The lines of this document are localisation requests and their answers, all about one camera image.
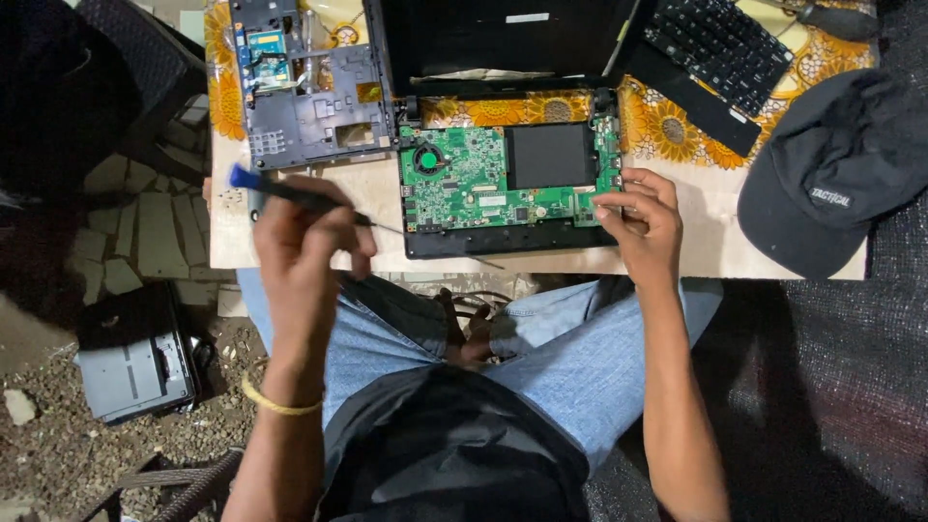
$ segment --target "sticker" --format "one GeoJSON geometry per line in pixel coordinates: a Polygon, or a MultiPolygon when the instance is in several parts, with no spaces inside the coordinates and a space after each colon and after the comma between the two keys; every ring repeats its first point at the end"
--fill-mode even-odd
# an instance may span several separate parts
{"type": "Polygon", "coordinates": [[[480,206],[500,206],[506,204],[506,196],[483,196],[480,206]]]}
{"type": "Polygon", "coordinates": [[[735,111],[734,109],[728,109],[728,114],[731,114],[736,120],[738,120],[739,122],[741,122],[741,123],[743,123],[743,124],[748,123],[748,119],[745,118],[744,116],[741,116],[741,115],[740,115],[737,111],[735,111]]]}
{"type": "Polygon", "coordinates": [[[536,13],[534,15],[512,15],[506,17],[506,23],[522,23],[524,21],[547,21],[548,13],[536,13]]]}

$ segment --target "person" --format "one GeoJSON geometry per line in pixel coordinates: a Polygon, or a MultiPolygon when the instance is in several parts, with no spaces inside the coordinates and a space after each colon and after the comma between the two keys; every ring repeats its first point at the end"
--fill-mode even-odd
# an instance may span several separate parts
{"type": "Polygon", "coordinates": [[[223,520],[585,520],[584,482],[642,413],[665,512],[728,519],[690,363],[721,287],[681,283],[674,184],[623,176],[593,202],[633,292],[606,277],[518,299],[463,342],[441,302],[368,277],[373,236],[333,184],[291,177],[344,206],[271,199],[255,226],[260,275],[239,283],[273,349],[223,520]],[[329,268],[340,250],[350,273],[329,268]],[[491,352],[508,359],[475,366],[491,352]]]}

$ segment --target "hand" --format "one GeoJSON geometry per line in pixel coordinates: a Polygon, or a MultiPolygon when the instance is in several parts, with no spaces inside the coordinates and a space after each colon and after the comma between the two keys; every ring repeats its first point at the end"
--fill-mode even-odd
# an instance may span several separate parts
{"type": "Polygon", "coordinates": [[[329,267],[335,252],[351,253],[356,279],[370,274],[370,257],[377,253],[370,228],[354,224],[354,206],[335,184],[305,176],[291,176],[287,183],[324,193],[344,206],[320,215],[271,198],[254,227],[274,324],[275,359],[328,346],[339,292],[336,273],[329,267]]]}
{"type": "Polygon", "coordinates": [[[677,187],[648,169],[622,170],[623,191],[600,194],[596,217],[619,241],[628,276],[640,291],[677,290],[683,222],[677,187]],[[625,207],[622,216],[619,207],[625,207]]]}

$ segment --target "bracelet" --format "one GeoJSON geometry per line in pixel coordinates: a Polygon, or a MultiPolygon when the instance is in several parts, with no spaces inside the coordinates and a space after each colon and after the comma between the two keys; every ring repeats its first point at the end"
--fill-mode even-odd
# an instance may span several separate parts
{"type": "Polygon", "coordinates": [[[248,372],[243,372],[241,375],[241,391],[244,392],[245,397],[253,400],[258,406],[264,406],[270,411],[273,411],[274,413],[280,413],[281,415],[305,415],[306,413],[312,413],[313,411],[322,408],[322,403],[325,401],[325,395],[323,395],[322,400],[318,401],[312,406],[307,406],[306,408],[291,408],[290,406],[281,406],[273,400],[261,395],[261,392],[254,389],[254,386],[251,385],[251,381],[248,379],[248,372]]]}

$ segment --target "left hand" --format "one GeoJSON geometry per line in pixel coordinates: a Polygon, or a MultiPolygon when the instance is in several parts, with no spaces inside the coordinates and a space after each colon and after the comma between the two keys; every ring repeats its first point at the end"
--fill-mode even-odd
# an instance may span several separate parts
{"type": "Polygon", "coordinates": [[[287,183],[324,193],[343,206],[320,215],[271,198],[254,227],[274,325],[275,359],[328,346],[339,292],[336,272],[329,267],[335,252],[351,254],[356,279],[370,274],[370,258],[377,253],[370,227],[354,224],[354,206],[334,183],[305,176],[291,176],[287,183]]]}

